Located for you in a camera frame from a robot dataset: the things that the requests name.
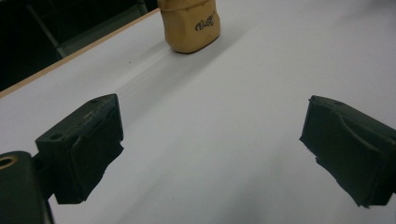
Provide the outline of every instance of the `brown bag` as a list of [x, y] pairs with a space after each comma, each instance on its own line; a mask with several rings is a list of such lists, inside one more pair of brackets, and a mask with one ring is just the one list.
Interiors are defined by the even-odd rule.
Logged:
[[192, 53], [220, 34], [215, 0], [158, 0], [165, 40], [172, 50]]

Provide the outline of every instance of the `table surface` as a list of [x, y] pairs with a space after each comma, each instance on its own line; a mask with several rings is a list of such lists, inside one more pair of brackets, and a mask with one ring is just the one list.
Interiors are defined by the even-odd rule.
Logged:
[[221, 36], [169, 49], [154, 12], [0, 99], [0, 153], [101, 95], [120, 98], [124, 151], [58, 224], [395, 223], [358, 207], [298, 140], [311, 95], [396, 128], [396, 2], [218, 0]]

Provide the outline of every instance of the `wooden table edge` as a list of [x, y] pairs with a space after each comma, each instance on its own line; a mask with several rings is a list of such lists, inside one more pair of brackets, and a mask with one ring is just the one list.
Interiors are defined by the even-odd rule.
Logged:
[[44, 68], [43, 70], [41, 70], [41, 71], [29, 76], [28, 78], [26, 78], [26, 79], [14, 84], [14, 85], [8, 87], [7, 89], [5, 89], [3, 91], [0, 91], [0, 99], [5, 97], [5, 96], [7, 96], [7, 95], [9, 95], [12, 92], [18, 90], [18, 89], [26, 86], [27, 84], [35, 81], [36, 79], [45, 76], [48, 72], [60, 67], [61, 65], [65, 64], [65, 63], [70, 62], [71, 60], [77, 58], [77, 56], [81, 55], [82, 53], [84, 53], [84, 52], [86, 52], [86, 51], [88, 51], [88, 50], [100, 45], [101, 43], [105, 42], [106, 40], [108, 40], [109, 38], [113, 37], [114, 35], [117, 35], [117, 34], [121, 33], [122, 31], [128, 29], [131, 26], [134, 26], [135, 24], [139, 23], [140, 21], [144, 20], [145, 18], [150, 17], [151, 15], [153, 15], [153, 14], [159, 12], [159, 11], [160, 10], [158, 8], [150, 11], [149, 13], [137, 18], [136, 20], [131, 21], [130, 23], [122, 26], [120, 29], [118, 29], [118, 30], [116, 30], [116, 31], [114, 31], [114, 32], [112, 32], [112, 33], [110, 33], [108, 35], [103, 36], [102, 38], [94, 41], [90, 45], [88, 45], [88, 46], [86, 46], [86, 47], [84, 47], [84, 48], [72, 53], [71, 55], [61, 59], [60, 61], [58, 61], [56, 63], [53, 63], [52, 65], [50, 65], [50, 66]]

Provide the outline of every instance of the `tan pouch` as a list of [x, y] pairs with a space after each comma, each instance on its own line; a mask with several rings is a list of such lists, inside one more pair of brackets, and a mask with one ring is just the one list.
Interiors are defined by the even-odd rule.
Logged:
[[192, 53], [220, 35], [215, 0], [158, 0], [165, 40], [172, 50]]

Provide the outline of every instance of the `printed logo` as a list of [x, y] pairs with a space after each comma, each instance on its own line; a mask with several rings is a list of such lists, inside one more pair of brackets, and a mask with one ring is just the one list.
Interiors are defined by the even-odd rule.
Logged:
[[215, 24], [215, 22], [213, 21], [214, 15], [215, 15], [215, 12], [213, 12], [213, 14], [210, 15], [205, 21], [201, 20], [200, 22], [198, 22], [197, 25], [195, 26], [195, 30], [201, 31], [201, 30], [204, 30], [205, 27], [213, 26]]

